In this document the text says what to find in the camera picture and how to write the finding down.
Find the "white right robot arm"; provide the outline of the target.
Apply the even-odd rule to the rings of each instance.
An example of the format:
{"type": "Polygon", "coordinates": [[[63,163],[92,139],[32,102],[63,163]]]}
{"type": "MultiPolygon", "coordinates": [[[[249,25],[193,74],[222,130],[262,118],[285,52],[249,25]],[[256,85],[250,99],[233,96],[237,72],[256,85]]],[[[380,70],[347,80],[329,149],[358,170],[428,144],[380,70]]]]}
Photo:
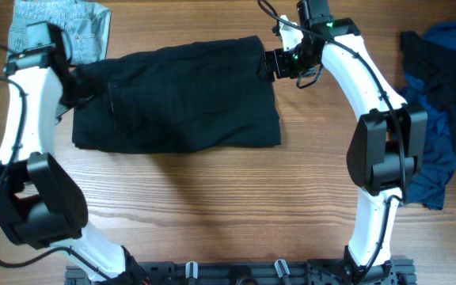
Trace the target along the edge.
{"type": "Polygon", "coordinates": [[[326,1],[300,1],[298,22],[266,1],[259,7],[275,19],[282,47],[264,54],[269,80],[292,78],[300,89],[328,71],[348,99],[357,124],[346,154],[358,188],[355,228],[338,260],[308,260],[297,269],[275,262],[285,284],[413,284],[413,262],[390,252],[393,224],[406,204],[411,179],[423,165],[427,113],[410,105],[372,61],[362,34],[349,18],[335,18],[326,1]]]}

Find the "black shorts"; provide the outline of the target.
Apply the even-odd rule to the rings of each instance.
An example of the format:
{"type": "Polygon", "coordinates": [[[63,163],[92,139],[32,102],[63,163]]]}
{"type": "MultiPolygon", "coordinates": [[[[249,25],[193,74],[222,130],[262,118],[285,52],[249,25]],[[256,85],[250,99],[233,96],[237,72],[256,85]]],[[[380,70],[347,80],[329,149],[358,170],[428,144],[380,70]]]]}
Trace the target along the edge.
{"type": "Polygon", "coordinates": [[[191,153],[281,143],[257,36],[196,42],[80,66],[89,103],[74,110],[73,144],[125,154],[191,153]]]}

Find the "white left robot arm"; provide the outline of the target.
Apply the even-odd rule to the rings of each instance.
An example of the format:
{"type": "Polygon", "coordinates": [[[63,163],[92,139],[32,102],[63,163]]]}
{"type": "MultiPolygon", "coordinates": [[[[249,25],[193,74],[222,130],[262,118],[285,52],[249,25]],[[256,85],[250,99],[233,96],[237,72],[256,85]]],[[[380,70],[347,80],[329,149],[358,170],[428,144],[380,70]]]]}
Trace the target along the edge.
{"type": "Polygon", "coordinates": [[[75,106],[63,31],[46,21],[26,28],[29,48],[12,51],[0,82],[9,86],[9,110],[0,146],[0,227],[15,245],[41,254],[0,267],[23,268],[64,253],[90,284],[148,284],[150,278],[122,245],[88,220],[82,190],[56,161],[55,125],[75,106]]]}

